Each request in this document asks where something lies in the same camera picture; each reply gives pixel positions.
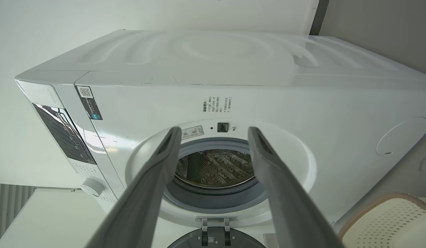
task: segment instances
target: open washing machine door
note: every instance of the open washing machine door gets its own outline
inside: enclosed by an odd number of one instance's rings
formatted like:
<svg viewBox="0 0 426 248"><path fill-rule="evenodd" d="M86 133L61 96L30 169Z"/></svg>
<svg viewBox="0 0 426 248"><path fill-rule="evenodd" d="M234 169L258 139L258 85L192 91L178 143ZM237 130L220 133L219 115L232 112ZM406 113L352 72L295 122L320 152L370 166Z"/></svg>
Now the open washing machine door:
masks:
<svg viewBox="0 0 426 248"><path fill-rule="evenodd" d="M164 188L175 176L180 142L181 129L171 128L92 237L88 248L151 246ZM254 174L269 195L274 226L282 234L277 235L280 247L343 247L256 127L249 128L248 143ZM171 248L202 247L209 243L218 247L263 247L250 236L231 229L232 216L222 217L223 228L209 228L210 217L199 216L196 220L203 222L202 228L182 236Z"/></svg>

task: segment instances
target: instruction label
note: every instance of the instruction label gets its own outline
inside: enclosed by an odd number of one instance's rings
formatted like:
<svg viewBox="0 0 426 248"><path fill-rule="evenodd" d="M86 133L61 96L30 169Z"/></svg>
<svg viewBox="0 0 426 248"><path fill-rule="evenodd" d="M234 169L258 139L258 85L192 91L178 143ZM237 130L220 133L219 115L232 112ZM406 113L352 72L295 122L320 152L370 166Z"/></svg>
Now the instruction label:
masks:
<svg viewBox="0 0 426 248"><path fill-rule="evenodd" d="M201 135L204 135L204 130L202 130L202 126L190 127L181 130L181 140L186 140L188 138L193 138Z"/></svg>
<svg viewBox="0 0 426 248"><path fill-rule="evenodd" d="M203 113L230 113L232 111L232 97L208 97L202 103Z"/></svg>

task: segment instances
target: gray floor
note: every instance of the gray floor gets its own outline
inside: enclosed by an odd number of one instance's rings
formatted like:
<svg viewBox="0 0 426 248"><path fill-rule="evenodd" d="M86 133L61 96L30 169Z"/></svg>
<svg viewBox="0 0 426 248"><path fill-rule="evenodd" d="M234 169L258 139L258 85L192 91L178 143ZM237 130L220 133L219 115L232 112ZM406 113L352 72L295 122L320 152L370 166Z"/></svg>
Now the gray floor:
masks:
<svg viewBox="0 0 426 248"><path fill-rule="evenodd" d="M426 73L426 0L330 0L320 35L334 36ZM385 193L426 197L426 136L335 225Z"/></svg>

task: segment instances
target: washing machine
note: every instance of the washing machine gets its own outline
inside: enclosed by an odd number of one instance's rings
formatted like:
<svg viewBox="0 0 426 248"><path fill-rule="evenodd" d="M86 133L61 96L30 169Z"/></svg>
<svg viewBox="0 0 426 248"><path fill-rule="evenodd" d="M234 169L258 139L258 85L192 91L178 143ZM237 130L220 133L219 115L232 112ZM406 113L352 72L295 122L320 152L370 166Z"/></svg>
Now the washing machine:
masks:
<svg viewBox="0 0 426 248"><path fill-rule="evenodd" d="M155 231L166 245L200 228L196 216L275 232L251 126L328 223L426 133L426 75L331 37L118 30L16 82L107 212L169 129L181 129Z"/></svg>

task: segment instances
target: black label sticker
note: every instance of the black label sticker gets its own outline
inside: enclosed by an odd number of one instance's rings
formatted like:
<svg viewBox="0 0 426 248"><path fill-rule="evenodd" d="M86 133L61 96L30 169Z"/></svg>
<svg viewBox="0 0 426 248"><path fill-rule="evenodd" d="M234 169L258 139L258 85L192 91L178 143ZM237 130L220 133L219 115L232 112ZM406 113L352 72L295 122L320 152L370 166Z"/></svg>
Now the black label sticker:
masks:
<svg viewBox="0 0 426 248"><path fill-rule="evenodd" d="M92 91L88 86L76 86L77 93L80 96L81 103L83 104L84 109L86 110L89 118L93 120L102 120L103 117L98 110L97 103L95 102Z"/></svg>

